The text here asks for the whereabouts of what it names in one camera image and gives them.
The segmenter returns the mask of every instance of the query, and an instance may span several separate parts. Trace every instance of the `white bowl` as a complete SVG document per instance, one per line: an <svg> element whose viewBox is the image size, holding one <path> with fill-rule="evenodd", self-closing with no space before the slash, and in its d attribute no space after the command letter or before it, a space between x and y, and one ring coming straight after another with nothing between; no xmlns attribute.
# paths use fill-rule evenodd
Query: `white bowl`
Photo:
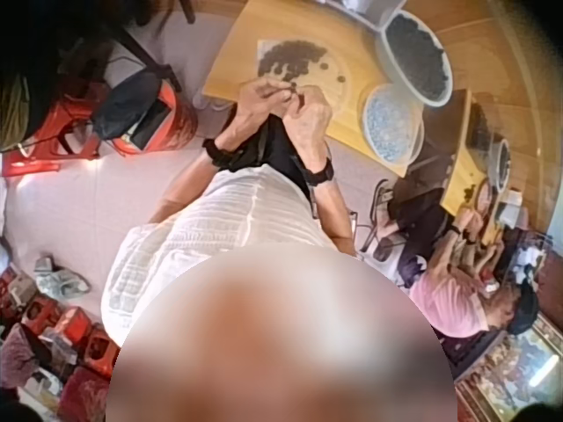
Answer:
<svg viewBox="0 0 563 422"><path fill-rule="evenodd" d="M507 161L507 174L504 179L501 179L501 151L503 147L506 147L508 152ZM499 141L494 141L491 144L491 149L489 150L489 165L488 165L488 177L491 181L491 185L496 187L498 193L503 193L508 186L508 180L510 179L510 147L508 141L505 138Z"/></svg>
<svg viewBox="0 0 563 422"><path fill-rule="evenodd" d="M397 15L403 15L405 18L414 20L417 24L419 24L419 28L422 31L430 34L435 45L441 50L444 50L442 43L438 40L438 38L435 36L432 30L428 28L424 24L424 22L422 22L412 13L409 13L408 11L399 10L395 14L395 16ZM379 33L378 36L376 36L376 51L379 61L381 62L381 65L383 66L387 76L393 82L397 82L398 84L405 85L408 88L408 90L424 104L431 107L441 107L444 106L448 101L450 101L451 93L453 92L454 89L454 79L453 79L453 72L451 71L450 60L448 59L445 50L442 54L442 65L443 65L443 73L448 77L448 80L446 81L445 91L438 99L426 98L408 80L408 77L406 77L405 72L403 72L403 70L399 67L397 60L395 60L395 55L391 51L391 46L389 45L389 41L387 40L387 26L382 32Z"/></svg>
<svg viewBox="0 0 563 422"><path fill-rule="evenodd" d="M372 101L374 96L378 94L378 92L385 89L394 89L395 92L400 93L399 95L401 95L403 98L406 99L406 101L408 101L407 105L411 108L413 113L412 114L413 119L411 121L411 123L413 124L413 133L414 131L416 131L416 135L413 137L414 139L412 141L412 144L409 146L410 148L407 148L405 154L403 154L403 156L396 161L387 160L386 158L384 158L379 154L379 151L377 150L377 145L374 143L373 139L371 138L371 134L369 133L369 128L368 128L368 105ZM420 151L422 150L422 144L424 143L424 123L422 122L421 109L419 108L419 106L420 106L419 101L409 96L408 93L406 93L400 87L392 84L378 85L368 95L368 98L366 99L366 102L363 106L363 113L362 113L363 136L368 142L368 145L371 147L373 152L384 163L389 165L409 165L412 164L420 154ZM417 113L420 114L419 120L416 118Z"/></svg>

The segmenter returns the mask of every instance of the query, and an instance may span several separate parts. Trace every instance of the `bowl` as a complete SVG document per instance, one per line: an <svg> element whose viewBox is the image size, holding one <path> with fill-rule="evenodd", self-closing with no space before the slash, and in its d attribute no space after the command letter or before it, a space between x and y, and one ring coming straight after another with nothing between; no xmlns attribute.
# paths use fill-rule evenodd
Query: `bowl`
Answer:
<svg viewBox="0 0 563 422"><path fill-rule="evenodd" d="M398 96L399 100L405 101L406 107L408 107L411 112L408 124L411 125L411 133L415 134L411 139L410 145L406 147L405 153L400 158L393 161L385 158L381 151L379 151L380 147L372 139L368 127L369 104L373 101L373 98L383 90L391 91L394 96ZM412 164L420 154L422 144L424 143L424 124L421 116L421 104L415 98L412 98L410 95L405 93L405 90L403 90L400 86L396 86L394 84L379 85L370 93L363 107L362 129L364 138L368 142L368 145L382 162L389 165Z"/></svg>
<svg viewBox="0 0 563 422"><path fill-rule="evenodd" d="M441 50L444 50L442 43L438 40L432 30L424 24L424 22L422 22L420 19L418 19L408 11L399 10L395 13L395 16L398 15L402 15L405 18L414 20L419 25L419 28L422 31L428 33L432 37L434 44ZM391 50L391 46L389 45L389 41L387 40L387 26L382 32L379 33L379 35L376 36L376 51L380 64L382 65L387 76L393 82L403 84L417 99L422 101L424 104L431 107L441 107L444 106L448 101L450 101L451 94L454 89L453 72L451 70L450 60L448 59L445 50L442 54L442 65L443 72L448 80L446 81L446 89L438 99L425 97L414 87L411 81L409 81L408 77L405 75L405 72L398 65L397 60L395 59L395 55Z"/></svg>
<svg viewBox="0 0 563 422"><path fill-rule="evenodd" d="M502 151L506 150L505 166L506 171L504 178L501 176L501 159ZM510 147L505 138L501 138L491 144L488 159L488 177L492 186L494 186L498 193L503 193L508 186L508 179L510 178Z"/></svg>

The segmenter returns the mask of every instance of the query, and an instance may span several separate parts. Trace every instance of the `white shirt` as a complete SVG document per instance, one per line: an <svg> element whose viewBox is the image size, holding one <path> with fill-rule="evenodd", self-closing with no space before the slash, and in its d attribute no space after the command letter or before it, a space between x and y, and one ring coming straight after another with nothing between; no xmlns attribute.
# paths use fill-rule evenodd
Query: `white shirt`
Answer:
<svg viewBox="0 0 563 422"><path fill-rule="evenodd" d="M268 165L217 173L205 193L166 221L131 229L102 295L108 335L119 346L148 304L178 276L222 251L261 243L336 249L299 188Z"/></svg>

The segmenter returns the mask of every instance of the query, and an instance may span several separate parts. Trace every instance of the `hand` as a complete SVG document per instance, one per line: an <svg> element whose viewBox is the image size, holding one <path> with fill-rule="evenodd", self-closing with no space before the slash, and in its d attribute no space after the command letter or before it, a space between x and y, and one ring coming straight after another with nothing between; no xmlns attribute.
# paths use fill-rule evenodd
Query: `hand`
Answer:
<svg viewBox="0 0 563 422"><path fill-rule="evenodd" d="M456 226L459 231L464 231L465 228L472 222L476 211L466 205L462 205L457 211L456 219L454 220L454 226Z"/></svg>
<svg viewBox="0 0 563 422"><path fill-rule="evenodd" d="M325 133L332 116L333 110L317 86L304 86L291 96L283 125L310 171L322 171L326 166Z"/></svg>
<svg viewBox="0 0 563 422"><path fill-rule="evenodd" d="M491 258L494 256L494 254L496 253L496 250L497 250L497 245L496 245L496 244L489 244L489 245L486 247L485 257L486 257L486 260L487 260L487 261L488 261L489 259L491 259Z"/></svg>
<svg viewBox="0 0 563 422"><path fill-rule="evenodd" d="M478 212L473 213L473 218L469 222L467 229L469 230L469 235L473 241L476 240L481 229L483 229L483 217Z"/></svg>
<svg viewBox="0 0 563 422"><path fill-rule="evenodd" d="M291 98L291 83L261 77L243 84L238 93L237 114L231 123L246 138L256 133L267 116Z"/></svg>

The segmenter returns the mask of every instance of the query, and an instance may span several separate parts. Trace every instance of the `pink shirt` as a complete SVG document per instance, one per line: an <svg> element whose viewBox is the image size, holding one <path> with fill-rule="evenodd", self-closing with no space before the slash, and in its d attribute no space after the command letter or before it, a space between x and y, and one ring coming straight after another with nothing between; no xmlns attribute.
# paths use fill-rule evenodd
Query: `pink shirt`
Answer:
<svg viewBox="0 0 563 422"><path fill-rule="evenodd" d="M489 329L477 283L456 268L441 280L424 273L409 296L438 331L448 337L467 338Z"/></svg>

